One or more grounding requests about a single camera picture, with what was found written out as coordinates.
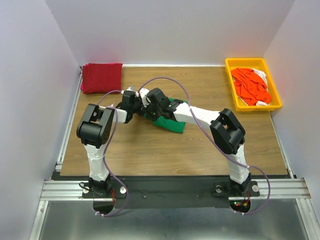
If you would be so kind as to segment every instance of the gray floor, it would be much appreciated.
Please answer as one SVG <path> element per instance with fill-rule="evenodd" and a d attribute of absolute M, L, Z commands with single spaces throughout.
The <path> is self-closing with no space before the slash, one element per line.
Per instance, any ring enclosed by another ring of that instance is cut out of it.
<path fill-rule="evenodd" d="M 256 208 L 262 200 L 255 200 Z M 257 214 L 230 209 L 130 209 L 94 215 L 90 201 L 49 203 L 41 240 L 303 240 L 306 231 L 295 199 L 273 199 Z"/>

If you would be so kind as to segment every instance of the green cloth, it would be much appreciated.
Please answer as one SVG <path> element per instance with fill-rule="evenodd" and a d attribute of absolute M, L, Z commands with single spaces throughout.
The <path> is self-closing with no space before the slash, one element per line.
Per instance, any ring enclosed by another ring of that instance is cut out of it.
<path fill-rule="evenodd" d="M 156 121 L 152 122 L 154 125 L 167 129 L 171 132 L 182 134 L 185 129 L 185 122 L 178 122 L 173 121 L 171 119 L 165 119 L 163 116 L 160 116 Z"/>

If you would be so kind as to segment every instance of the table surface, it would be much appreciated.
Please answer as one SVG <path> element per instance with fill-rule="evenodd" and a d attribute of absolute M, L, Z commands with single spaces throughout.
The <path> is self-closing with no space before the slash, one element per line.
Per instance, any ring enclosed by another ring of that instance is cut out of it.
<path fill-rule="evenodd" d="M 122 89 L 137 90 L 147 80 L 166 76 L 181 82 L 193 106 L 212 111 L 231 109 L 246 131 L 244 152 L 248 165 L 262 168 L 268 175 L 285 175 L 287 169 L 278 145 L 269 112 L 236 112 L 224 67 L 124 67 Z M 174 82 L 161 79 L 145 88 L 160 88 L 171 98 L 185 100 L 183 90 Z M 76 129 L 89 103 L 96 104 L 103 94 L 80 93 L 61 176 L 88 176 L 89 163 Z M 102 106 L 118 104 L 120 94 L 107 96 Z M 118 124 L 107 150 L 106 161 L 116 175 L 228 175 L 223 155 L 198 126 L 186 124 L 184 133 L 174 133 L 135 115 L 128 124 Z M 259 175 L 255 169 L 252 174 Z"/>

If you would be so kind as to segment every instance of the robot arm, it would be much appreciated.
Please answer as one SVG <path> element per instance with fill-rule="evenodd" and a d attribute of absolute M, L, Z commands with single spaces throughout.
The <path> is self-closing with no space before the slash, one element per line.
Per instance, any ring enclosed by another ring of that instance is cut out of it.
<path fill-rule="evenodd" d="M 200 124 L 210 130 L 215 146 L 227 158 L 230 179 L 241 192 L 246 191 L 251 181 L 251 175 L 246 166 L 244 155 L 245 130 L 229 109 L 222 112 L 210 111 L 191 106 Z M 155 88 L 151 91 L 142 88 L 139 92 L 131 89 L 122 92 L 122 101 L 113 108 L 89 104 L 77 127 L 76 134 L 87 152 L 90 174 L 89 184 L 95 192 L 109 191 L 110 174 L 103 163 L 106 145 L 111 132 L 112 122 L 128 123 L 133 114 L 146 116 L 156 121 L 160 116 L 176 122 L 186 122 L 197 125 L 190 107 L 181 100 L 170 101 L 164 93 Z"/>

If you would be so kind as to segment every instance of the clothing pile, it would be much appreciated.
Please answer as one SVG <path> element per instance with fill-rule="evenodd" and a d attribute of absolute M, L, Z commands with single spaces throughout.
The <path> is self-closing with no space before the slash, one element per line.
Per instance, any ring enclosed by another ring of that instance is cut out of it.
<path fill-rule="evenodd" d="M 269 106 L 267 75 L 255 68 L 237 67 L 231 71 L 236 94 L 247 106 Z"/>

